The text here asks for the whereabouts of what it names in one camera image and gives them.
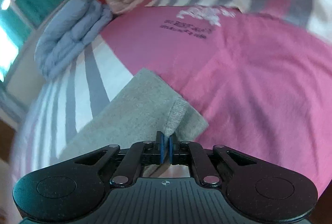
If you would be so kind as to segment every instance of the bed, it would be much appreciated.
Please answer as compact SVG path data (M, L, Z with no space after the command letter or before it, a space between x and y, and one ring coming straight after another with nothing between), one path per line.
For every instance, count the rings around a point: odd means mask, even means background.
M44 85L15 140L13 181L57 163L146 67L208 121L196 139L203 147L226 144L300 172L321 195L332 178L331 46L267 15L146 3L112 21Z

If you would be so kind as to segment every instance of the white embroidery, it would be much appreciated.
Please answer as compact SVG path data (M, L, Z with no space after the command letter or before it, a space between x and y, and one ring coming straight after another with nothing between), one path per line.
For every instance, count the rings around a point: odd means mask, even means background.
M196 6L190 7L188 10L182 10L176 16L177 18L184 19L184 15L190 15L193 18L197 19L204 19L209 21L211 25L221 26L219 23L218 14L222 13L224 16L228 17L235 17L235 13L232 11L227 11L223 8L212 8L212 7L203 7L203 6Z

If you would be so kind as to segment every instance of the gray felt fabric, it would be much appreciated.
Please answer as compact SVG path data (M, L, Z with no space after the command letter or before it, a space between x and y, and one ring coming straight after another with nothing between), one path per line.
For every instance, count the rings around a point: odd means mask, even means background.
M165 139L193 141L208 126L204 118L153 72L142 69L67 145L60 155L65 161L109 144L129 148L133 143Z

